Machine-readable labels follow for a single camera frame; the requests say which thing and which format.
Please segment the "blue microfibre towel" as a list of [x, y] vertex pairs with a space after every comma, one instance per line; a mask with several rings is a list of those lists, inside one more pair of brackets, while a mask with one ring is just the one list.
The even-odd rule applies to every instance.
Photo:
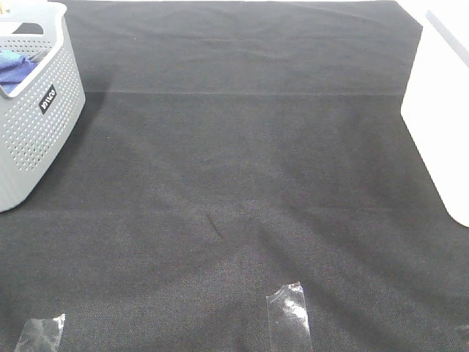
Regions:
[[10, 94], [37, 66], [27, 56], [1, 50], [1, 87]]

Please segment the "black fabric table mat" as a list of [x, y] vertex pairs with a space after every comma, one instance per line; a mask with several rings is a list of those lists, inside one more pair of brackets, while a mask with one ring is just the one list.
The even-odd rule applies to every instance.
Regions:
[[421, 26], [392, 1], [68, 1], [86, 104], [1, 215], [1, 349], [268, 351], [304, 289], [316, 351], [461, 351], [468, 229], [400, 107]]

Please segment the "clear tape strip centre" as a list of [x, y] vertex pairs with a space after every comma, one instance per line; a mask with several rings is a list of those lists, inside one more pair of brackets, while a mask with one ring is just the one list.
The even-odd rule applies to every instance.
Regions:
[[272, 352], [312, 352], [309, 317], [300, 282], [266, 297]]

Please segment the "clear tape strip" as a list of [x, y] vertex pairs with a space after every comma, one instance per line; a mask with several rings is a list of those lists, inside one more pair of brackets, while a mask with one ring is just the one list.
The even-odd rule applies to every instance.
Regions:
[[14, 352], [57, 352], [65, 319], [66, 314], [55, 318], [28, 319]]
[[312, 352], [309, 317], [300, 282], [266, 297], [272, 352]]

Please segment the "grey perforated plastic basket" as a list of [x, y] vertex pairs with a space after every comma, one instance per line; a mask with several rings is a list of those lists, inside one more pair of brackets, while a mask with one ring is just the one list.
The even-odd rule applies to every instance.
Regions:
[[1, 210], [21, 204], [72, 132], [84, 88], [65, 20], [65, 4], [13, 1], [1, 22], [35, 23], [39, 34], [1, 36], [1, 48], [45, 57], [10, 93], [1, 93]]

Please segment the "white plastic storage box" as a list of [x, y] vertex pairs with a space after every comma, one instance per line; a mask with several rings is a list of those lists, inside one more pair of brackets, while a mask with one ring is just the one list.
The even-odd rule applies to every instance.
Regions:
[[467, 226], [467, 1], [428, 6], [401, 115], [448, 214]]

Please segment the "grey cloth in basket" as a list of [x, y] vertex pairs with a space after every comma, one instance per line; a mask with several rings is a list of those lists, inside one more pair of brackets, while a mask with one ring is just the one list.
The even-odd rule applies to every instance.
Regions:
[[33, 62], [35, 64], [38, 64], [40, 63], [45, 57], [47, 57], [48, 55], [48, 51], [46, 50], [42, 50], [42, 51], [38, 51], [34, 54], [32, 54], [31, 56], [29, 56], [29, 61], [30, 62]]

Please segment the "clear tape strip left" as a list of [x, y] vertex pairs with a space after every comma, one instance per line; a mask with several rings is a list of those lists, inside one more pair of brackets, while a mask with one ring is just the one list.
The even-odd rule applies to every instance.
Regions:
[[28, 319], [14, 352], [57, 352], [65, 319], [66, 314], [55, 318]]

